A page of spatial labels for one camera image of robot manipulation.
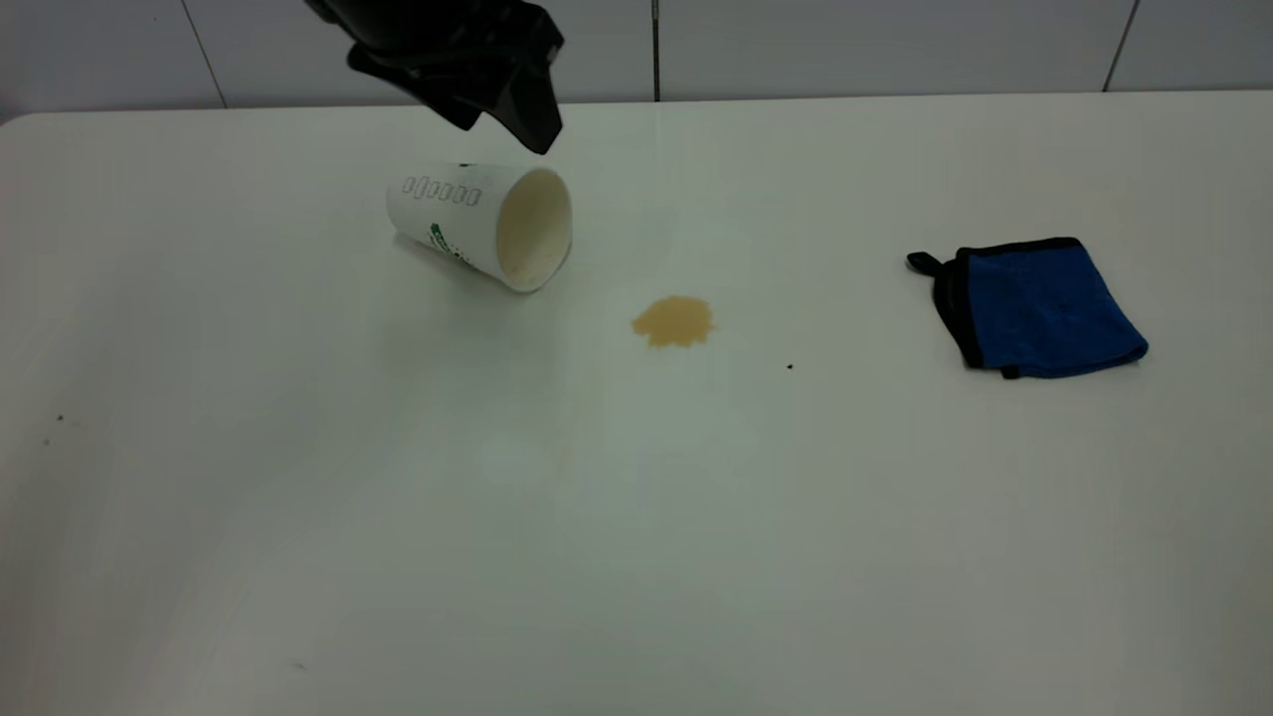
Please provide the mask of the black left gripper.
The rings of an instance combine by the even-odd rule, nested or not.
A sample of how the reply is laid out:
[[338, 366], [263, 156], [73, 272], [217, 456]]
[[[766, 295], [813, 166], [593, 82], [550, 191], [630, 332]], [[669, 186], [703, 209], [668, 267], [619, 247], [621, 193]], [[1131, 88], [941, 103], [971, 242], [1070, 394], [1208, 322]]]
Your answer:
[[551, 68], [564, 37], [526, 1], [306, 1], [351, 41], [348, 68], [468, 130], [491, 116], [545, 155], [561, 132]]

